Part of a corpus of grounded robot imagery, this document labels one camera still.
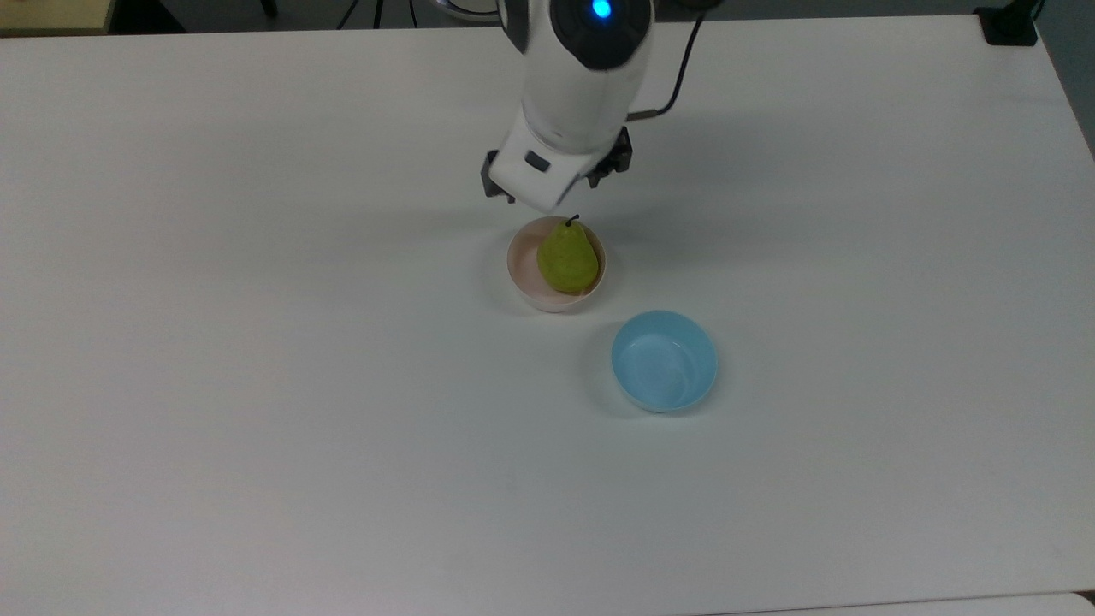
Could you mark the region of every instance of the white table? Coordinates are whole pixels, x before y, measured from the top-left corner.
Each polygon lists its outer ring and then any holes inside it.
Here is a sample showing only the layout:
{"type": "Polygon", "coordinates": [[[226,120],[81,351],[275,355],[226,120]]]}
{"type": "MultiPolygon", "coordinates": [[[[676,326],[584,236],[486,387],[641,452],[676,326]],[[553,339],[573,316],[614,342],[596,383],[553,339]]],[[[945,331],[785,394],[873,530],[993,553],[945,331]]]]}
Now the white table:
{"type": "Polygon", "coordinates": [[[931,601],[863,607],[810,609],[802,616],[1095,616],[1095,606],[1075,594],[931,601]]]}
{"type": "Polygon", "coordinates": [[[482,196],[520,66],[482,30],[0,40],[0,613],[1095,586],[1095,164],[1042,47],[706,24],[564,207],[610,252],[573,316],[482,196]],[[683,417],[610,376],[652,307],[722,355],[683,417]]]}

